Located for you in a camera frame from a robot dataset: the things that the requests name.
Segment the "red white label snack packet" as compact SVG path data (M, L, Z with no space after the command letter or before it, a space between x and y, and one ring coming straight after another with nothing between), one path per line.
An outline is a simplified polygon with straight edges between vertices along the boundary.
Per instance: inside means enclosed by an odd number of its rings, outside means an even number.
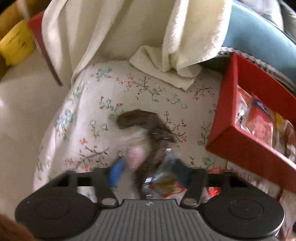
M203 203L206 203L212 197L220 194L219 179L215 175L221 173L222 167L216 167L208 170L209 182L207 187L204 188L204 197L202 200Z

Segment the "cream white towel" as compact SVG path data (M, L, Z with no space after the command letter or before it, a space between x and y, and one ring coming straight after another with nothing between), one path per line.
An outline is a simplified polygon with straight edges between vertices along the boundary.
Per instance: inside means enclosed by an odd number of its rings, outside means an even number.
M232 1L51 1L42 37L61 82L90 64L128 60L187 90L225 40Z

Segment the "yellow snack stick packet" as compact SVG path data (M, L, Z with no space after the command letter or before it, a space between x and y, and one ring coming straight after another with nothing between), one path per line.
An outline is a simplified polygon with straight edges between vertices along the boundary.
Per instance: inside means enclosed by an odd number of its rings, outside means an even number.
M285 119L279 113L275 113L274 130L280 134L285 132Z

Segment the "brown silver snack packet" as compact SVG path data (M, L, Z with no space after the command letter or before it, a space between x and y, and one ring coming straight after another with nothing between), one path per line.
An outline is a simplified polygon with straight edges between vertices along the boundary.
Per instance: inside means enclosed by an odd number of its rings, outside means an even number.
M273 148L295 163L295 129L288 120L283 134L273 131Z

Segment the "dark brown clear snack packet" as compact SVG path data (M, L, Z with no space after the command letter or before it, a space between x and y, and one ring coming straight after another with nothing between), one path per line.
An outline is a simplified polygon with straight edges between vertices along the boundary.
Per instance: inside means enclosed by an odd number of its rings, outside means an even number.
M120 201L145 198L144 183L174 156L176 136L157 113L140 109L121 113L114 125L112 150L125 162L119 182L112 185L114 194Z

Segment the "blue label orange snack packet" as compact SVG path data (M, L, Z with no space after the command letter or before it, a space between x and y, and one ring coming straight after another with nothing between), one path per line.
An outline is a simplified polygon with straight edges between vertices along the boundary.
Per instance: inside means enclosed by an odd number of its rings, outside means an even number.
M255 94L252 94L249 107L246 126L250 133L256 139L272 146L274 124L266 105Z

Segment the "yellow object at left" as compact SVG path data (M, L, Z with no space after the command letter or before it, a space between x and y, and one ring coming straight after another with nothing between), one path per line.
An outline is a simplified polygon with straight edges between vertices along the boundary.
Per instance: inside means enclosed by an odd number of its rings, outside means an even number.
M35 50L31 30L25 20L17 23L1 39L1 56L6 66L15 66L24 61Z

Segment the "white kimchi snack packet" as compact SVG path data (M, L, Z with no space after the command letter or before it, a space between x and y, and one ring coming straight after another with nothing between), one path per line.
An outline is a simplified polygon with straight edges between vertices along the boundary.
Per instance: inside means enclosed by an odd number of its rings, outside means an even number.
M248 118L251 100L252 96L238 85L235 125L248 133L250 133L250 131L246 126L246 121Z

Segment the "teal houndstooth-trimmed cushion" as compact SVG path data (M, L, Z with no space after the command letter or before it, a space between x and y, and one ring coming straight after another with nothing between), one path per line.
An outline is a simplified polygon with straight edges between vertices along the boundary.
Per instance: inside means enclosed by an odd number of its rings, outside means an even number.
M232 3L222 46L248 54L265 69L274 69L280 75L278 81L295 92L295 42L240 1Z

